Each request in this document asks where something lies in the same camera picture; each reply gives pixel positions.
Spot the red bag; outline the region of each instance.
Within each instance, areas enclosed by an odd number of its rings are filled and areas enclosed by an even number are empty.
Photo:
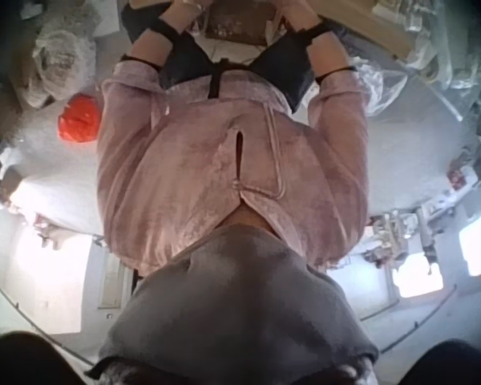
[[[59,117],[59,138],[68,142],[92,142],[98,136],[101,119],[95,100],[78,94],[71,98]]]

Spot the clutter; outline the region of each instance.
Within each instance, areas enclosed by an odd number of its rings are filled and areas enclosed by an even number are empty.
[[[68,142],[85,143],[96,140],[101,111],[94,98],[79,94],[65,106],[59,117],[59,137]]]
[[[0,139],[12,139],[21,112],[14,89],[9,83],[3,83],[0,86]]]
[[[20,10],[20,16],[22,20],[28,20],[29,18],[35,18],[44,11],[44,5],[38,2],[28,1],[23,4]]]

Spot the black object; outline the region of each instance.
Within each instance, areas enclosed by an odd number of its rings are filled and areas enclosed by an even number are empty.
[[[297,36],[300,39],[301,44],[303,44],[305,47],[308,47],[312,45],[313,40],[317,36],[328,32],[331,32],[331,27],[329,26],[328,22],[323,21],[320,24],[313,26],[309,30],[299,30],[297,32]]]
[[[337,73],[337,72],[340,72],[340,71],[353,71],[353,72],[357,72],[358,70],[356,69],[355,66],[343,67],[343,68],[339,68],[339,69],[337,69],[337,70],[335,70],[335,71],[328,72],[327,74],[324,74],[324,75],[322,75],[322,76],[319,76],[319,77],[316,78],[315,80],[316,80],[319,84],[321,84],[322,81],[323,81],[324,79],[326,79],[328,76],[330,76],[330,75],[332,75],[332,74],[335,74],[335,73]]]
[[[140,62],[140,63],[143,63],[143,64],[146,64],[147,66],[150,66],[151,68],[153,68],[155,71],[159,72],[162,67],[161,66],[157,66],[156,64],[153,64],[153,63],[150,63],[148,62],[147,60],[142,60],[142,59],[139,59],[139,58],[134,58],[133,56],[128,56],[128,55],[123,55],[121,56],[121,60],[120,62],[127,62],[127,61],[134,61],[134,62]]]
[[[130,5],[126,5],[121,13],[121,19],[130,40],[134,42],[169,6],[170,3],[164,3],[134,10]],[[306,47],[296,33],[288,33],[280,38],[249,66],[236,65],[235,68],[254,72],[270,82],[285,96],[293,112],[297,110],[313,83],[313,72]],[[203,76],[213,74],[218,76],[231,69],[232,67],[218,68],[194,38],[184,32],[160,70],[160,86],[168,89]],[[212,90],[210,94],[214,96],[216,90]]]
[[[481,383],[481,352],[464,341],[433,347],[404,376],[399,385],[476,385]]]
[[[150,30],[156,32],[157,34],[163,35],[167,40],[173,43],[173,46],[178,44],[181,35],[172,26],[167,24],[161,18],[155,18],[150,24]]]

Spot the wire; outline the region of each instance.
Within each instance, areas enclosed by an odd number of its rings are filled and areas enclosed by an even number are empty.
[[[435,314],[437,314],[437,312],[442,308],[442,306],[444,306],[446,304],[447,301],[449,301],[449,298],[452,297],[452,295],[455,293],[455,291],[458,289],[457,285],[455,285],[453,287],[453,289],[451,290],[451,292],[433,309],[433,311],[431,311],[431,313],[429,313],[421,322],[416,322],[414,324],[414,327],[413,329],[411,329],[410,331],[408,331],[407,333],[403,334],[401,337],[399,337],[398,339],[396,339],[395,341],[393,341],[390,345],[388,345],[387,347],[383,348],[380,350],[381,354],[384,355],[385,353],[391,351],[392,349],[394,349],[398,344],[400,344],[401,342],[403,342],[405,339],[407,339],[408,337],[410,337],[414,332],[416,332],[421,326],[423,326],[426,322],[428,322],[431,317],[433,317]]]

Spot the pink sweater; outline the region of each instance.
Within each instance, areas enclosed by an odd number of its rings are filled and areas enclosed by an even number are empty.
[[[247,71],[160,88],[139,62],[103,84],[98,198],[111,251],[142,276],[212,232],[241,202],[314,266],[344,257],[367,216],[366,119],[350,71],[309,105],[310,127]]]

